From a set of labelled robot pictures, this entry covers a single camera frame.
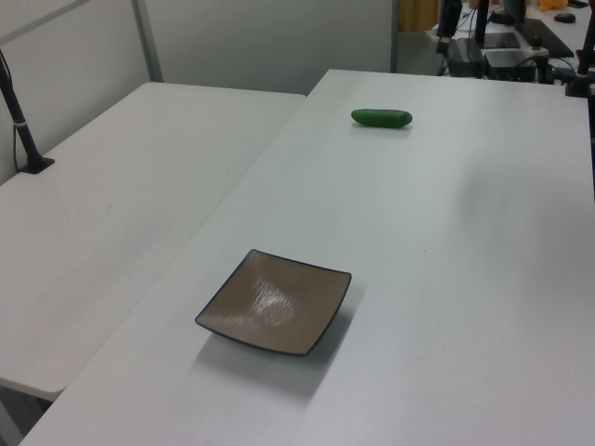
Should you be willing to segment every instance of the black stand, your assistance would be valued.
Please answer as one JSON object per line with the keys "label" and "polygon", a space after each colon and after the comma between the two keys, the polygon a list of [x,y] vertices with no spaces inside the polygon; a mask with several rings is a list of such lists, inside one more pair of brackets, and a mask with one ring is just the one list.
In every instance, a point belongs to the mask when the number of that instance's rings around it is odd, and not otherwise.
{"label": "black stand", "polygon": [[519,39],[514,33],[485,33],[490,0],[481,0],[477,6],[475,22],[475,42],[482,49],[520,48]]}
{"label": "black stand", "polygon": [[572,98],[586,98],[588,96],[588,86],[591,80],[588,78],[588,66],[591,62],[591,54],[595,44],[595,15],[591,12],[591,19],[588,22],[587,36],[583,46],[583,57],[578,62],[576,78],[566,86],[566,96]]}
{"label": "black stand", "polygon": [[35,147],[29,126],[27,125],[27,121],[25,121],[25,116],[20,109],[17,95],[12,87],[12,79],[10,78],[8,67],[1,51],[0,64],[2,65],[0,66],[0,89],[2,90],[2,96],[4,96],[4,100],[7,102],[12,121],[14,122],[14,126],[17,127],[22,145],[27,152],[27,165],[22,167],[20,171],[28,174],[38,174],[52,165],[54,160],[41,156]]}

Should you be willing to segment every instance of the cucumber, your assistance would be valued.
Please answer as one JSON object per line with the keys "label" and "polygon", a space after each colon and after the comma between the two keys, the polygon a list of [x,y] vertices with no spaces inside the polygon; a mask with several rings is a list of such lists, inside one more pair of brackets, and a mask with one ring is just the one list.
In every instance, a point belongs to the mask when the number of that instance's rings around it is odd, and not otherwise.
{"label": "cucumber", "polygon": [[352,111],[351,117],[361,125],[386,128],[404,127],[413,121],[411,113],[402,110],[360,109]]}

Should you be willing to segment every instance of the brown plate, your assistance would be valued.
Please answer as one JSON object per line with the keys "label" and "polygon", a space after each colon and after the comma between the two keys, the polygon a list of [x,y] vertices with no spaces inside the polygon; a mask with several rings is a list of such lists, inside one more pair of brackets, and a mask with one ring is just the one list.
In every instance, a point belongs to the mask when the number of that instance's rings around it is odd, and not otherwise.
{"label": "brown plate", "polygon": [[351,274],[251,250],[196,317],[252,347],[305,356],[337,314]]}

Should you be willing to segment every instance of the white table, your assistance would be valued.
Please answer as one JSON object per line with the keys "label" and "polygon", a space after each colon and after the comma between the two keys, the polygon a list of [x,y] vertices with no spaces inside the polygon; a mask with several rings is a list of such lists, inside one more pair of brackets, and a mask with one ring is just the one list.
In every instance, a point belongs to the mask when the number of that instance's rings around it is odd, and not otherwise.
{"label": "white table", "polygon": [[0,188],[0,385],[55,399],[304,98],[147,84]]}
{"label": "white table", "polygon": [[[353,274],[309,357],[194,323],[251,248]],[[331,71],[22,446],[590,444],[594,269],[585,100]]]}

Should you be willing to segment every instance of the monitor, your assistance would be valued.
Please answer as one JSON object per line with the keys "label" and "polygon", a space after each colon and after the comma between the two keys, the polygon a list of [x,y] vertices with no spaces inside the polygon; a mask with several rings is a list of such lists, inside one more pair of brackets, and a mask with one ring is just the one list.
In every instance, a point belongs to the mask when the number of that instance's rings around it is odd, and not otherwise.
{"label": "monitor", "polygon": [[552,58],[571,58],[574,53],[552,32],[541,20],[525,17],[525,0],[504,0],[504,8],[514,21],[514,27],[527,44],[534,47],[543,46]]}
{"label": "monitor", "polygon": [[504,0],[504,8],[512,17],[515,23],[524,22],[524,0]]}

